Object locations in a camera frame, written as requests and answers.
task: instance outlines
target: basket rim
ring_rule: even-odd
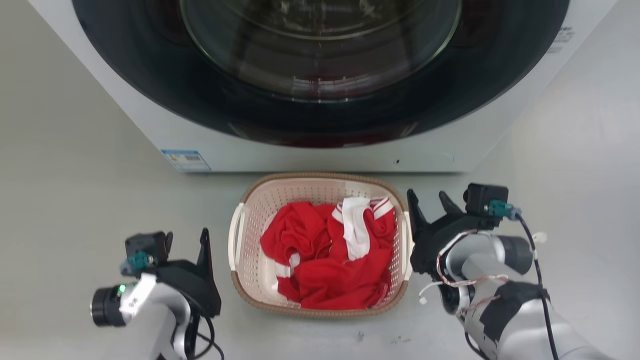
[[[380,315],[382,313],[386,313],[395,307],[400,300],[404,297],[406,293],[407,287],[409,287],[409,282],[404,280],[400,284],[400,288],[398,289],[397,294],[387,305],[378,307],[376,309],[362,309],[362,310],[316,310],[316,309],[302,309],[302,308],[293,308],[293,307],[285,307],[278,305],[265,304],[258,300],[252,298],[249,294],[246,293],[242,284],[240,284],[240,277],[237,271],[231,271],[231,280],[234,283],[234,287],[236,288],[240,297],[249,303],[249,305],[257,307],[261,310],[270,311],[272,313],[291,315],[291,316],[299,316],[303,318],[354,318],[354,317],[363,317],[363,316],[373,316]]]
[[[353,174],[343,174],[339,172],[288,172],[283,174],[273,174],[260,178],[256,181],[247,191],[245,191],[242,196],[241,202],[246,203],[251,194],[257,190],[260,186],[274,180],[286,180],[286,179],[327,179],[327,180],[343,180],[343,181],[354,181],[357,183],[365,183],[382,186],[384,189],[389,191],[400,204],[400,208],[403,212],[409,211],[408,206],[406,205],[406,201],[404,197],[400,195],[400,193],[394,188],[390,183],[374,179],[372,177],[361,176],[361,175],[353,175]]]
[[[291,172],[291,173],[283,173],[283,174],[273,174],[260,178],[256,181],[242,196],[242,203],[247,202],[251,194],[260,188],[262,185],[274,181],[274,180],[284,180],[284,179],[328,179],[328,180],[343,180],[343,181],[354,181],[359,183],[373,184],[378,185],[389,191],[398,203],[400,204],[400,208],[403,213],[408,211],[408,206],[406,205],[406,201],[404,197],[400,195],[400,193],[388,182],[382,181],[379,179],[374,179],[371,177],[353,175],[353,174],[342,174],[337,172]],[[400,288],[396,293],[395,297],[387,304],[382,307],[376,309],[361,309],[361,310],[316,310],[316,309],[302,309],[302,308],[292,308],[285,306],[278,306],[272,304],[265,304],[258,300],[255,300],[244,290],[240,278],[237,271],[231,271],[231,279],[233,281],[234,287],[240,297],[252,305],[262,310],[270,311],[272,313],[279,313],[284,315],[292,315],[292,316],[300,316],[304,318],[353,318],[353,317],[361,317],[361,316],[372,316],[372,315],[380,315],[382,313],[386,313],[395,307],[400,300],[404,297],[406,293],[407,287],[409,286],[409,282],[404,280],[400,284]]]

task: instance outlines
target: black tape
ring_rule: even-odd
[[[519,236],[499,235],[498,238],[504,247],[504,264],[519,274],[526,274],[533,264],[529,241]]]
[[[520,311],[522,304],[534,299],[550,299],[546,289],[530,282],[509,281],[495,292],[500,296],[487,305],[480,316],[484,324],[484,335],[492,341],[500,341],[502,332],[511,319]]]

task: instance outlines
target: white washing machine body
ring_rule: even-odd
[[[573,0],[546,55],[515,86],[472,113],[417,135],[374,145],[307,149],[227,135],[158,105],[122,79],[100,56],[76,16],[72,0],[29,0],[177,170],[186,172],[466,172],[560,71],[617,0]]]

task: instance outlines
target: black cable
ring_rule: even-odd
[[[198,355],[195,355],[193,357],[188,357],[188,360],[200,359],[206,353],[208,353],[209,350],[211,350],[211,348],[216,348],[216,350],[220,353],[221,360],[224,360],[225,359],[225,354],[222,352],[222,349],[218,346],[218,344],[215,343],[216,330],[213,328],[213,323],[211,322],[211,319],[207,316],[208,312],[191,295],[189,295],[187,293],[183,293],[183,292],[180,292],[180,293],[182,294],[182,296],[185,297],[185,299],[187,299],[189,301],[189,305],[195,306],[195,308],[198,310],[198,312],[202,315],[204,320],[207,322],[207,326],[209,327],[209,332],[211,333],[211,339],[206,338],[206,340],[209,342],[209,344],[207,344],[207,347],[203,351],[201,351]],[[200,333],[198,333],[198,335],[201,338],[204,337],[204,335],[202,335]]]
[[[482,352],[480,349],[476,348],[473,344],[471,344],[471,339],[469,339],[469,333],[465,331],[465,339],[467,339],[467,344],[479,357],[482,357],[484,360],[489,360],[489,358]]]
[[[529,243],[531,245],[531,250],[535,255],[536,244],[533,241],[533,236],[531,235],[531,231],[529,230],[527,223],[524,221],[524,219],[520,214],[516,214],[515,217],[522,224],[522,227],[524,228],[525,233],[527,233],[527,237],[529,238]],[[533,264],[536,267],[536,274],[538,275],[538,285],[540,286],[540,290],[542,290],[544,289],[544,287],[542,286],[542,273],[540,272],[540,264],[538,263],[537,256],[534,256]],[[547,325],[547,336],[549,337],[549,346],[551,347],[551,354],[553,355],[554,360],[558,360],[558,353],[556,350],[556,341],[554,340],[554,332],[551,329],[551,320],[549,319],[549,308],[547,306],[547,300],[545,299],[544,295],[542,295],[541,297],[542,297],[542,309],[545,312],[545,324]]]
[[[220,353],[220,360],[225,360],[225,353],[222,352],[222,349],[218,346],[218,344],[216,344],[215,342],[213,342],[212,339],[209,339],[203,334],[198,333],[198,336],[201,337],[203,340],[208,341],[209,343],[212,343],[213,347],[216,348],[216,350]]]

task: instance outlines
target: white stripe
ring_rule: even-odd
[[[342,221],[342,212],[338,210],[338,208],[333,209],[333,213],[331,213],[331,216],[334,219],[338,220],[340,224],[344,224],[344,222]]]
[[[277,277],[291,277],[291,267],[283,264],[275,263]]]
[[[389,211],[394,209],[394,205],[391,204],[390,201],[385,202],[382,206],[380,206],[378,209],[376,209],[373,212],[373,219],[377,220],[383,216],[385,216],[385,214],[387,214]]]
[[[384,199],[380,200],[380,202],[373,207],[373,211],[376,211],[381,205],[386,204],[388,201],[389,201],[388,197],[385,197]]]
[[[364,206],[354,209],[353,218],[348,219],[352,221],[351,234],[346,232],[347,225],[345,224],[344,226],[344,240],[347,243],[347,255],[351,261],[364,258],[371,248],[371,240],[369,239],[367,224],[364,222],[364,212],[367,210],[370,209],[368,207],[365,208]]]
[[[377,204],[377,203],[381,202],[381,201],[382,201],[382,200],[384,200],[384,199],[387,199],[387,198],[386,198],[386,197],[382,197],[382,196],[379,196],[379,197],[372,197],[372,198],[371,198],[371,205],[375,205],[375,204]]]
[[[295,253],[289,257],[289,265],[291,266],[291,273],[294,273],[296,266],[300,265],[300,254]]]

